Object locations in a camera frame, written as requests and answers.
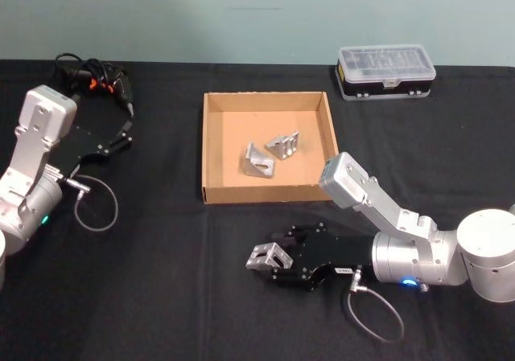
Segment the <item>clear plastic lid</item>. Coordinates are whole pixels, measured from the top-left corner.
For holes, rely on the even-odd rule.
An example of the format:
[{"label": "clear plastic lid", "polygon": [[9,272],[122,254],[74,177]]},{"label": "clear plastic lid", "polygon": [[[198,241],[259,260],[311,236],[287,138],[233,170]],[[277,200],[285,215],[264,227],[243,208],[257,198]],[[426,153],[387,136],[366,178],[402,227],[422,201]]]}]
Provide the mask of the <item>clear plastic lid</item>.
[{"label": "clear plastic lid", "polygon": [[436,70],[421,45],[342,47],[339,53],[346,81],[382,82],[393,88],[405,80],[434,80]]}]

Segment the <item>cable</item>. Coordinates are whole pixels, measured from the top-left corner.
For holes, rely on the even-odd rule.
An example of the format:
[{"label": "cable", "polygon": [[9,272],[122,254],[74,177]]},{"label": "cable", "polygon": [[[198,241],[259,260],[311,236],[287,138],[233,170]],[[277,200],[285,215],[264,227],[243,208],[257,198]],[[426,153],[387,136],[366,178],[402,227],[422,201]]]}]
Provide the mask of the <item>cable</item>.
[{"label": "cable", "polygon": [[114,204],[114,217],[113,217],[113,220],[111,221],[111,223],[109,223],[107,226],[102,227],[102,228],[90,227],[86,223],[84,223],[82,221],[82,219],[79,217],[79,211],[78,211],[79,210],[79,202],[82,199],[82,194],[84,194],[84,192],[80,192],[79,196],[77,196],[77,200],[75,202],[75,207],[73,208],[73,215],[75,216],[75,219],[77,220],[77,222],[79,222],[79,224],[82,227],[84,227],[86,230],[91,231],[91,232],[104,232],[104,231],[109,230],[116,223],[116,221],[118,219],[118,200],[116,199],[116,195],[114,194],[114,191],[111,189],[110,186],[108,186],[107,184],[102,182],[99,178],[94,178],[93,176],[88,176],[86,174],[76,174],[74,177],[86,178],[89,180],[93,180],[94,182],[100,183],[111,194],[111,196],[113,197],[113,204]]},{"label": "cable", "polygon": [[[396,339],[387,339],[387,338],[381,337],[379,334],[377,334],[377,333],[373,332],[372,330],[370,330],[362,321],[360,321],[360,319],[356,316],[356,313],[354,313],[354,310],[352,309],[352,304],[351,304],[352,292],[349,291],[349,293],[347,294],[347,307],[348,307],[348,311],[351,314],[351,316],[354,319],[354,321],[356,321],[356,323],[361,327],[361,329],[363,329],[365,332],[367,332],[368,334],[373,336],[375,339],[378,339],[379,341],[381,341],[383,343],[396,343],[398,341],[401,341],[404,338],[404,322],[402,321],[401,315],[379,293],[376,293],[372,289],[369,289],[369,288],[366,288],[366,287],[362,287],[362,286],[360,287],[359,291],[362,291],[364,293],[371,293],[374,297],[379,299],[379,301],[383,302],[383,304],[385,304],[386,307],[388,307],[388,309],[393,313],[393,315],[395,315],[395,318],[399,322],[399,325],[401,327],[401,334]],[[340,303],[341,303],[341,307],[343,309],[344,308],[344,291],[343,290],[342,290],[342,294],[341,294]]]},{"label": "cable", "polygon": [[[75,62],[64,62],[64,58]],[[84,96],[93,92],[113,95],[116,101],[134,117],[134,95],[127,71],[120,65],[96,58],[82,60],[73,53],[61,53],[54,59],[54,76],[59,74],[68,94],[80,90]]]}]

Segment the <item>bracket hole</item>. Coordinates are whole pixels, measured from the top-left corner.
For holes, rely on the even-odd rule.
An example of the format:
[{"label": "bracket hole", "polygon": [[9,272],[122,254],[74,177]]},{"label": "bracket hole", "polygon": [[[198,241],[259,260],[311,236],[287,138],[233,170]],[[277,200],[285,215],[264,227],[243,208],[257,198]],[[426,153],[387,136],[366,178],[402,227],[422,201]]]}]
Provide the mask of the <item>bracket hole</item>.
[{"label": "bracket hole", "polygon": [[274,255],[274,262],[279,265],[281,269],[284,269],[284,263],[277,256]]}]

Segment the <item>power drill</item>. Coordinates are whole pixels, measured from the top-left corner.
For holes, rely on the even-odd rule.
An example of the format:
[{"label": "power drill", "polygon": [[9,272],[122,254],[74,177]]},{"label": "power drill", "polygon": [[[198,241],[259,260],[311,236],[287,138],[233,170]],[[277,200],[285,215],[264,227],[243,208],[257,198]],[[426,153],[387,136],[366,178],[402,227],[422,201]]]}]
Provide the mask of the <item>power drill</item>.
[{"label": "power drill", "polygon": [[[62,63],[64,57],[76,59],[79,63]],[[101,62],[98,59],[83,61],[72,53],[59,54],[55,59],[56,70],[68,82],[69,88],[89,92],[106,92],[114,95],[118,103],[134,117],[134,99],[126,70],[119,65]]]}]

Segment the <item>table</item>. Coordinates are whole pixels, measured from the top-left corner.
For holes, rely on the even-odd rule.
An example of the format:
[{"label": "table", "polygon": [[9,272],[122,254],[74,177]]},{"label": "table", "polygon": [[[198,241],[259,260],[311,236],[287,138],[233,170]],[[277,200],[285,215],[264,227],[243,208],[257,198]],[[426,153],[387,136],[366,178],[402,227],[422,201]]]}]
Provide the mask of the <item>table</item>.
[{"label": "table", "polygon": [[[245,270],[255,244],[292,224],[325,220],[343,236],[374,233],[331,202],[206,206],[200,197],[204,92],[325,91],[337,141],[403,207],[456,228],[474,210],[515,203],[515,69],[438,67],[430,96],[344,102],[330,66],[127,63],[136,97],[134,146],[85,167],[115,190],[121,216],[83,230],[65,196],[51,222],[7,262],[0,293],[1,360],[483,360],[515,359],[515,304],[469,284],[429,293],[374,285],[404,318],[406,339],[381,345],[340,311],[348,281],[314,293]],[[0,62],[0,166],[14,145],[26,90],[52,64]],[[101,132],[125,114],[80,105]],[[372,298],[357,310],[383,334],[395,322]]]}]

